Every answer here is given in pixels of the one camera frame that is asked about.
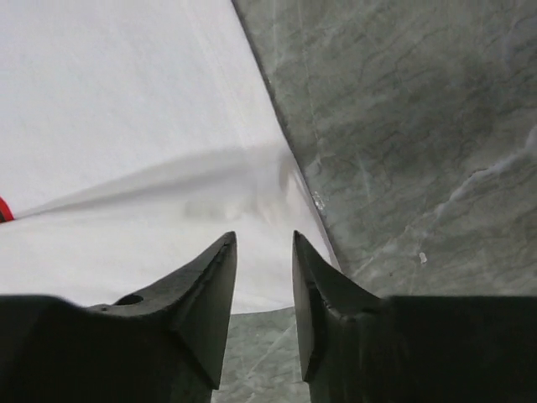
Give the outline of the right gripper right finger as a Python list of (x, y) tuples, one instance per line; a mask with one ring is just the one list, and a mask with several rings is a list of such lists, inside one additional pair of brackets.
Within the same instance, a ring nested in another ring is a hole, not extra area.
[(314, 402), (533, 402), (532, 296), (377, 297), (293, 237), (303, 380)]

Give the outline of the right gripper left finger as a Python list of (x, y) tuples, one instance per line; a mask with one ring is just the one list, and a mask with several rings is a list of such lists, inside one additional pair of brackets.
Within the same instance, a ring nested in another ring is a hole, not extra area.
[(208, 402), (221, 382), (237, 238), (117, 302), (1, 299), (4, 402)]

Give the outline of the white Coca-Cola t-shirt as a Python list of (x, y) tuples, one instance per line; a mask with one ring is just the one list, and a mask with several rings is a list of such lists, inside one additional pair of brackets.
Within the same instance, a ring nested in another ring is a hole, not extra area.
[(237, 235), (236, 313), (332, 246), (229, 1), (1, 4), (1, 291), (112, 303)]

